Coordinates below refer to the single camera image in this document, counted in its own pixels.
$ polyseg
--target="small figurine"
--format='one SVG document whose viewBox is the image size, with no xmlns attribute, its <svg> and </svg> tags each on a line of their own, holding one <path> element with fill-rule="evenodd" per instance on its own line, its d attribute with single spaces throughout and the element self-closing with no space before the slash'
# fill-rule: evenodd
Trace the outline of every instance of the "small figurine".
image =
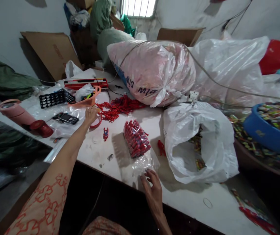
<svg viewBox="0 0 280 235">
<path fill-rule="evenodd" d="M 105 130 L 105 127 L 104 127 L 104 134 L 103 134 L 104 141 L 106 141 L 107 138 L 108 138 L 108 128 L 107 128 L 107 130 Z"/>
<path fill-rule="evenodd" d="M 160 156 L 164 155 L 166 157 L 165 146 L 160 140 L 158 140 L 157 146 L 160 151 Z"/>
</svg>

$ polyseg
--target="red heat sealer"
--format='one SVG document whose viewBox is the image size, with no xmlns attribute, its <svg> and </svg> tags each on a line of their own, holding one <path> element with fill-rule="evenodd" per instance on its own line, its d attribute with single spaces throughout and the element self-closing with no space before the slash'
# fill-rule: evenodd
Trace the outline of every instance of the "red heat sealer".
<svg viewBox="0 0 280 235">
<path fill-rule="evenodd" d="M 71 81 L 64 81 L 64 85 L 66 88 L 70 88 L 72 90 L 79 90 L 84 85 L 91 83 L 94 86 L 100 86 L 102 90 L 108 89 L 108 83 L 106 78 L 92 78 L 92 79 L 74 79 Z"/>
</svg>

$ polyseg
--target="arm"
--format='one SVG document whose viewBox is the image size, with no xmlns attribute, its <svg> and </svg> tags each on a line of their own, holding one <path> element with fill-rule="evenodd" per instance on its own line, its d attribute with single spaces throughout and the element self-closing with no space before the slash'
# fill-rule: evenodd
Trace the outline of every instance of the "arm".
<svg viewBox="0 0 280 235">
<path fill-rule="evenodd" d="M 64 144 L 62 149 L 57 154 L 55 160 L 52 162 L 52 164 L 44 174 L 41 182 L 46 182 L 50 180 L 51 177 L 55 177 L 60 173 L 67 176 L 67 178 L 71 177 L 79 149 L 83 143 L 83 140 L 85 139 L 85 135 L 89 127 L 95 121 L 95 119 L 96 109 L 86 109 L 84 122 Z"/>
<path fill-rule="evenodd" d="M 72 170 L 85 134 L 95 119 L 96 109 L 86 109 L 84 122 L 59 151 L 6 235 L 58 234 Z"/>
<path fill-rule="evenodd" d="M 145 197 L 157 227 L 160 230 L 160 234 L 172 235 L 166 216 L 163 212 L 163 192 L 158 174 L 148 169 L 144 175 L 148 177 L 148 179 L 146 179 L 146 177 L 141 176 Z M 153 186 L 150 187 L 147 181 L 151 182 Z"/>
</svg>

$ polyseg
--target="blue plastic tub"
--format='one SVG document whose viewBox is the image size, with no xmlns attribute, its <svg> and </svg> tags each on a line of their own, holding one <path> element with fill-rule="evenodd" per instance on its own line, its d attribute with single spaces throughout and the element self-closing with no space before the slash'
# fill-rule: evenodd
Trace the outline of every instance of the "blue plastic tub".
<svg viewBox="0 0 280 235">
<path fill-rule="evenodd" d="M 280 130 L 266 122 L 259 114 L 257 108 L 263 104 L 255 105 L 252 113 L 243 123 L 244 130 L 252 139 L 266 148 L 280 154 Z"/>
</svg>

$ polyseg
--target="red toy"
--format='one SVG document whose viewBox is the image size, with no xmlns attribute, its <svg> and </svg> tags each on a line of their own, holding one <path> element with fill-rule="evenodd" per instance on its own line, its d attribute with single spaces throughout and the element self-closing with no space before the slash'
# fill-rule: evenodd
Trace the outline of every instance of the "red toy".
<svg viewBox="0 0 280 235">
<path fill-rule="evenodd" d="M 115 121 L 121 113 L 129 114 L 135 109 L 146 107 L 146 105 L 140 103 L 139 101 L 130 99 L 127 95 L 117 98 L 111 101 L 111 103 L 104 102 L 96 105 L 101 110 L 100 113 L 103 115 L 103 119 L 109 122 Z"/>
<path fill-rule="evenodd" d="M 104 127 L 104 134 L 103 134 L 104 141 L 106 141 L 107 138 L 108 138 L 108 128 L 107 128 L 107 130 L 105 130 L 105 127 Z"/>
<path fill-rule="evenodd" d="M 159 148 L 160 156 L 164 155 L 166 157 L 165 146 L 160 140 L 158 140 L 157 146 Z"/>
<path fill-rule="evenodd" d="M 150 142 L 137 120 L 125 123 L 124 136 L 132 158 L 142 156 L 151 148 Z"/>
<path fill-rule="evenodd" d="M 277 231 L 272 224 L 270 224 L 268 221 L 264 220 L 263 218 L 259 217 L 255 212 L 252 212 L 250 209 L 245 207 L 245 205 L 241 202 L 238 192 L 235 189 L 231 189 L 231 192 L 233 193 L 233 195 L 235 196 L 239 204 L 240 211 L 242 211 L 250 221 L 252 221 L 257 226 L 260 226 L 269 234 L 277 235 Z"/>
</svg>

